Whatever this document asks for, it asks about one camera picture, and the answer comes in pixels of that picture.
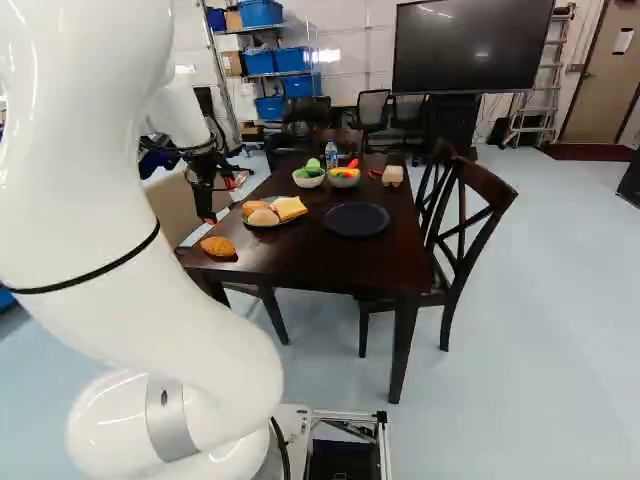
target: plastic bottle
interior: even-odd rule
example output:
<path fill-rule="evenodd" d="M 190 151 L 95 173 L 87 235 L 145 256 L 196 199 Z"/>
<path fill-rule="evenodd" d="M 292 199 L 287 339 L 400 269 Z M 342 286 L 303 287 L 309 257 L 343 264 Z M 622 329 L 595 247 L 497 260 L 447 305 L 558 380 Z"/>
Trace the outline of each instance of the plastic bottle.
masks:
<path fill-rule="evenodd" d="M 324 149 L 324 158 L 327 162 L 327 170 L 338 168 L 338 147 L 336 147 L 336 144 L 333 143 L 331 138 L 327 142 L 327 147 Z"/>

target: dark wooden table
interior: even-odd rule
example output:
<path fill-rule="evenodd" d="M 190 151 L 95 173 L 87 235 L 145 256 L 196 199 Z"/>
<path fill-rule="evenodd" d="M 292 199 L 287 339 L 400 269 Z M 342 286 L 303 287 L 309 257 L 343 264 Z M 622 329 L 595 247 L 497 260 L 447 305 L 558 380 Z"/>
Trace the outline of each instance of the dark wooden table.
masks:
<path fill-rule="evenodd" d="M 292 172 L 308 155 L 283 164 L 247 200 L 271 196 L 300 196 L 309 213 L 273 229 L 247 228 L 238 205 L 207 236 L 228 237 L 236 246 L 238 260 L 220 262 L 199 245 L 178 252 L 182 265 L 201 287 L 226 303 L 220 282 L 236 282 L 350 295 L 396 298 L 393 365 L 389 401 L 398 403 L 411 349 L 411 340 L 421 292 L 431 288 L 429 265 L 422 249 L 413 196 L 405 169 L 399 188 L 384 188 L 367 176 L 371 168 L 403 165 L 400 158 L 367 155 L 361 160 L 358 186 L 339 190 L 328 180 L 313 190 L 298 188 Z M 364 240 L 346 240 L 323 226 L 324 214 L 348 201 L 371 201 L 385 207 L 390 227 L 381 235 Z"/>

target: television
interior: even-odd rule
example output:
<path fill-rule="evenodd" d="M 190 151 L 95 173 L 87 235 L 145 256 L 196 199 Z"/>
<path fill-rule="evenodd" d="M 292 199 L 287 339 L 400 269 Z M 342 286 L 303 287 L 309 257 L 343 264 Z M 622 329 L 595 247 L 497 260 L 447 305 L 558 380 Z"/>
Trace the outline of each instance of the television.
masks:
<path fill-rule="evenodd" d="M 393 92 L 532 88 L 553 6 L 554 0 L 427 0 L 398 5 Z"/>

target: door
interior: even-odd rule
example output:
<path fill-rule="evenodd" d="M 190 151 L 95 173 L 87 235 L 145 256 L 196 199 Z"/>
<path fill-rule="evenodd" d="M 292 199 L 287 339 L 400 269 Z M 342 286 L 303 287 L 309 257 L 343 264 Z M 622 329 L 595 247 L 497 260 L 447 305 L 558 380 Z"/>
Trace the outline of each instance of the door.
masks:
<path fill-rule="evenodd" d="M 560 137 L 563 143 L 617 143 L 640 82 L 640 3 L 605 0 L 601 27 L 586 73 Z M 623 55 L 614 54 L 621 31 L 634 36 Z"/>

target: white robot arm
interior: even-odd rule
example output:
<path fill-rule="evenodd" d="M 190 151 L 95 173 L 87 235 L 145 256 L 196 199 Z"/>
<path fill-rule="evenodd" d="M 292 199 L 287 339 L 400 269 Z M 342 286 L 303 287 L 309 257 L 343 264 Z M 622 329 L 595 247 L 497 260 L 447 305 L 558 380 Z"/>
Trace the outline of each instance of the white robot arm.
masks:
<path fill-rule="evenodd" d="M 0 0 L 0 278 L 61 341 L 133 368 L 74 405 L 82 470 L 240 480 L 266 452 L 282 368 L 262 331 L 187 277 L 142 192 L 147 112 L 179 146 L 209 135 L 171 76 L 172 40 L 170 0 Z"/>

